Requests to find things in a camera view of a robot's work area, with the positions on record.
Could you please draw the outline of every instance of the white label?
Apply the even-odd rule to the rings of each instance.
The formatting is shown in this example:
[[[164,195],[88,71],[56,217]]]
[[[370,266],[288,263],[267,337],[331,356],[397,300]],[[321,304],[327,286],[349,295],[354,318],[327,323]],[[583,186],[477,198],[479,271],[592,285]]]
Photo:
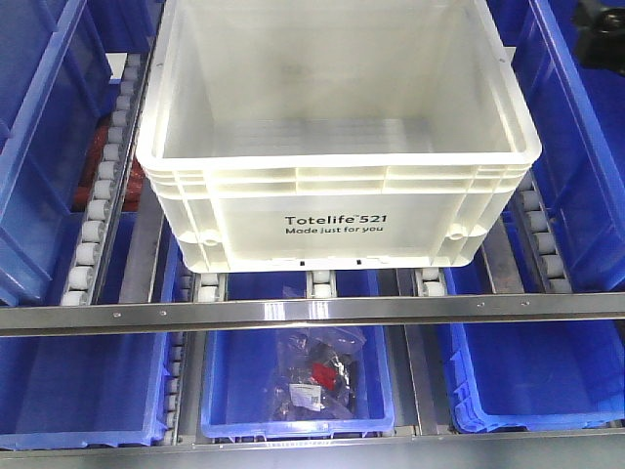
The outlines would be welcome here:
[[[314,384],[289,384],[291,401],[295,407],[305,407],[321,412],[321,386]]]

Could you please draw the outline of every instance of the black object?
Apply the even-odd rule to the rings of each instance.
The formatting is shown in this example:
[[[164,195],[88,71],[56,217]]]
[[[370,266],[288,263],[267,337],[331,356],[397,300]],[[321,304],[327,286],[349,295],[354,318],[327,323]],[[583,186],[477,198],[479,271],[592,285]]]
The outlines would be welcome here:
[[[580,64],[625,76],[625,8],[578,0],[572,20],[579,31],[574,53]]]

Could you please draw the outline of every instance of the label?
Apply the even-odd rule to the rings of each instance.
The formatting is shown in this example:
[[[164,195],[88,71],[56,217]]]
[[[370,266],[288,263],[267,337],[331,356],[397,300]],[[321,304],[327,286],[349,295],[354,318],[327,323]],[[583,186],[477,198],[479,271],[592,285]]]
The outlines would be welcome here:
[[[383,232],[389,215],[380,214],[330,214],[324,216],[284,217],[287,235],[336,235]]]
[[[289,384],[291,402],[295,407],[304,407],[321,412],[321,386],[314,384]]]

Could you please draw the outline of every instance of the red item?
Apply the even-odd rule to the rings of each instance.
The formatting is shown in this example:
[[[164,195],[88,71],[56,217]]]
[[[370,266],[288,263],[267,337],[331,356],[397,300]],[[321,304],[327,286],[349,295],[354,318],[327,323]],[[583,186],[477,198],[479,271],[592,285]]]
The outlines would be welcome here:
[[[96,129],[96,133],[94,134],[94,139],[87,152],[87,158],[85,161],[85,166],[83,168],[82,176],[80,178],[80,183],[78,188],[76,188],[76,193],[74,195],[74,201],[72,206],[72,211],[81,212],[85,210],[87,206],[87,201],[89,200],[89,192],[91,191],[91,186],[93,185],[94,178],[96,177],[96,170],[98,168],[98,164],[102,159],[104,145],[106,143],[107,135],[108,135],[108,127],[110,126],[110,116],[103,117]],[[124,212],[135,212],[139,206],[139,199],[141,196],[141,190],[144,184],[144,179],[146,175],[144,174],[144,170],[141,165],[137,162],[137,160],[133,160],[133,164],[131,166],[130,175],[128,178],[128,186],[126,188],[126,196],[124,198],[124,205],[122,210]]]
[[[312,364],[312,378],[328,391],[334,391],[336,382],[336,369],[321,363]]]

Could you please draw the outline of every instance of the roller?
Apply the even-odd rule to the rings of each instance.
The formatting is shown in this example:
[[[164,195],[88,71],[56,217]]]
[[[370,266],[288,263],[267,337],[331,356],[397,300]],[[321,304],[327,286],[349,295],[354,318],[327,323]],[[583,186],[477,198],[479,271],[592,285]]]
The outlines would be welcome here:
[[[216,286],[202,286],[197,292],[197,301],[200,303],[213,303],[218,299]]]
[[[87,304],[87,292],[86,291],[67,291],[62,296],[61,306],[83,306]]]
[[[182,288],[178,292],[178,301],[188,301],[190,299],[191,290],[188,288]]]
[[[172,362],[179,362],[183,359],[183,348],[182,347],[172,347],[169,353],[169,360]]]
[[[87,215],[91,220],[106,220],[109,209],[108,200],[94,199],[87,205]]]
[[[124,80],[119,84],[119,93],[124,96],[133,96],[135,94],[135,84],[133,80]]]
[[[217,274],[202,274],[199,281],[202,286],[219,285],[219,276]]]
[[[540,254],[552,254],[556,252],[556,240],[551,233],[535,233],[534,238]]]
[[[106,144],[103,150],[104,161],[119,161],[119,144]]]
[[[181,369],[180,362],[173,362],[169,366],[169,372],[171,373],[172,376],[176,376],[176,377],[180,376],[180,369]]]
[[[312,283],[329,283],[330,271],[312,271]]]
[[[445,289],[439,281],[425,281],[423,283],[424,296],[445,296]]]
[[[176,402],[178,401],[178,396],[175,394],[171,394],[167,396],[167,410],[174,411],[176,410]]]
[[[126,56],[126,64],[129,66],[141,65],[141,54],[128,54]]]
[[[421,271],[421,276],[423,277],[423,281],[432,281],[438,280],[438,268],[436,267],[426,267]]]
[[[121,144],[124,141],[124,129],[121,127],[110,127],[108,129],[108,142],[110,144]]]
[[[541,256],[541,259],[543,261],[543,265],[545,266],[547,277],[557,278],[564,275],[564,264],[560,256],[548,254],[546,256]]]
[[[549,223],[547,217],[541,211],[527,212],[529,226],[534,233],[548,231]]]
[[[94,197],[100,200],[109,200],[113,183],[110,179],[101,179],[94,184]]]
[[[551,291],[554,293],[572,293],[573,289],[566,278],[552,278],[549,280]]]
[[[313,298],[332,298],[332,287],[328,283],[318,283],[312,286]]]
[[[165,421],[167,428],[174,428],[175,421],[176,421],[176,412],[167,412],[167,419]]]
[[[167,381],[167,394],[176,394],[178,392],[178,379],[170,379]]]
[[[128,110],[130,109],[130,102],[132,101],[132,97],[127,95],[119,95],[117,97],[117,101],[115,102],[115,108],[119,110]]]
[[[76,247],[76,264],[93,266],[98,260],[100,245],[95,242],[81,242]]]
[[[526,212],[540,210],[540,199],[537,191],[521,192],[521,202],[523,204],[523,210]]]
[[[103,161],[98,165],[98,179],[115,179],[117,163],[115,161]]]
[[[191,284],[193,283],[193,279],[189,276],[182,276],[179,280],[179,286],[183,289],[191,288]]]
[[[172,332],[169,334],[172,345],[183,345],[185,343],[184,332]]]
[[[82,224],[80,236],[84,242],[100,242],[104,233],[104,223],[90,220]]]
[[[69,288],[74,290],[88,290],[94,278],[94,270],[88,266],[73,267],[67,276]]]
[[[138,66],[127,66],[124,68],[124,74],[122,75],[124,80],[136,81],[139,78]]]
[[[525,176],[523,176],[523,179],[521,179],[521,182],[519,183],[519,190],[531,191],[532,188],[533,188],[533,183],[531,181],[531,174],[527,172],[525,173]]]
[[[126,127],[128,125],[128,111],[127,110],[116,110],[112,117],[110,118],[110,122],[115,127]]]

